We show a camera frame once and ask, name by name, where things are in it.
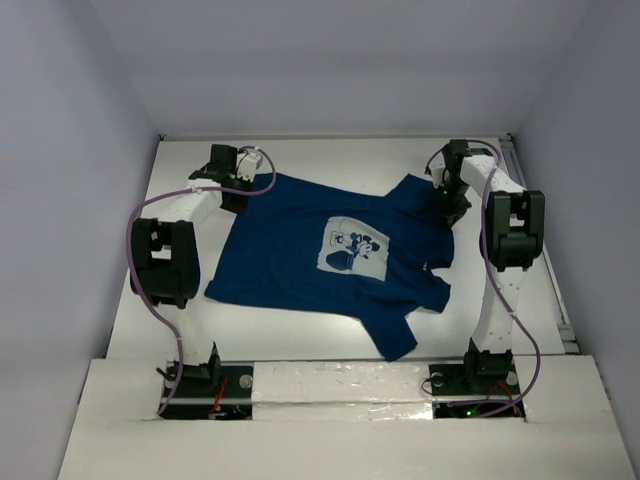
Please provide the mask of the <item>blue printed t-shirt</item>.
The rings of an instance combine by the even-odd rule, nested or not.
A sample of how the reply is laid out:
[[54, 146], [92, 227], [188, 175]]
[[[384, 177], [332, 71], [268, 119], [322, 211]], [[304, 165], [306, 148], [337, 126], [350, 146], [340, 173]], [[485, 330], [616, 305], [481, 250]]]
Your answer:
[[394, 361], [417, 346], [407, 316], [445, 310], [451, 287], [434, 272], [453, 260], [431, 182], [407, 175], [375, 196], [281, 174], [234, 220], [204, 295], [353, 317]]

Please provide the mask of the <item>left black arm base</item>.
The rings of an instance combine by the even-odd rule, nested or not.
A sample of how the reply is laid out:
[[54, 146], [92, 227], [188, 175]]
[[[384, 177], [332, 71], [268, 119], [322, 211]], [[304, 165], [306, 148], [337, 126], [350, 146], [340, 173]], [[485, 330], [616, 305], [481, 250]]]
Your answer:
[[176, 361], [165, 370], [159, 416], [167, 420], [250, 420], [252, 418], [252, 362], [223, 362], [213, 346], [210, 359], [199, 365], [185, 365], [178, 388], [171, 399], [178, 371]]

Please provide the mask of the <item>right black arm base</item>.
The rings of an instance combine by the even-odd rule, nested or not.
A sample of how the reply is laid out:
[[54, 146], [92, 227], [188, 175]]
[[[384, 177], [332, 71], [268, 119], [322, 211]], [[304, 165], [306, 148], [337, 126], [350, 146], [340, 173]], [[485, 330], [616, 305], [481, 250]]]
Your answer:
[[521, 400], [508, 409], [494, 413], [494, 410], [520, 397], [514, 364], [506, 373], [474, 379], [467, 377], [461, 363], [432, 364], [420, 388], [432, 398], [436, 419], [472, 419], [482, 415], [520, 419], [526, 417]]

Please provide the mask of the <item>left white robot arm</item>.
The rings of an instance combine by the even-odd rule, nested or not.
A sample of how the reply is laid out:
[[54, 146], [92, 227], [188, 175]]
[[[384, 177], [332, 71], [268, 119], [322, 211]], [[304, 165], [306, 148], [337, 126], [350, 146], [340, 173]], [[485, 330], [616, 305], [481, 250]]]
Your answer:
[[195, 392], [209, 395], [221, 383], [221, 370], [209, 362], [213, 342], [189, 303], [201, 286], [201, 259], [196, 231], [216, 210], [246, 211], [248, 193], [264, 156], [251, 147], [214, 144], [209, 161], [187, 177], [170, 204], [153, 217], [139, 216], [130, 227], [130, 252], [137, 278], [132, 291], [144, 295], [154, 315], [176, 337], [173, 372], [188, 370], [186, 381]]

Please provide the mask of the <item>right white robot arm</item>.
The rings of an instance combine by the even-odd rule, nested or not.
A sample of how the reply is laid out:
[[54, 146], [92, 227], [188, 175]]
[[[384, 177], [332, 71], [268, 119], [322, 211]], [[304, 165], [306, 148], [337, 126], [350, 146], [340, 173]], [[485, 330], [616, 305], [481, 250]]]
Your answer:
[[481, 200], [479, 250], [486, 283], [460, 379], [468, 390], [482, 392], [511, 368], [520, 285], [543, 249], [545, 196], [511, 179], [499, 166], [499, 152], [484, 141], [454, 139], [440, 153], [442, 162], [429, 161], [425, 172], [447, 225], [471, 207], [468, 190]]

